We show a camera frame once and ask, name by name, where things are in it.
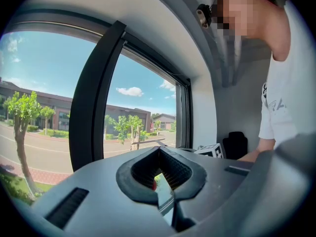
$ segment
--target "short black hair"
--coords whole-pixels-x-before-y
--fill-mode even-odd
[[[210,12],[211,12],[211,17],[213,19],[215,19],[214,21],[218,24],[222,25],[222,29],[229,29],[229,24],[228,23],[224,23],[223,22],[223,15],[219,15],[219,11],[218,8],[219,6],[223,6],[222,4],[218,4],[218,1],[222,1],[222,0],[215,0],[214,4],[210,7]],[[277,6],[277,1],[276,0],[268,0],[269,2],[273,3],[274,5]]]

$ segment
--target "chair backrest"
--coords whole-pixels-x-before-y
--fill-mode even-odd
[[[248,139],[242,132],[230,132],[228,138],[223,139],[223,146],[226,158],[237,160],[247,154]]]

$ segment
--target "sky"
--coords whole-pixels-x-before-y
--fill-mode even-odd
[[[0,40],[0,77],[21,88],[72,98],[95,45],[56,33],[6,34]],[[107,104],[175,115],[175,86],[120,55]]]

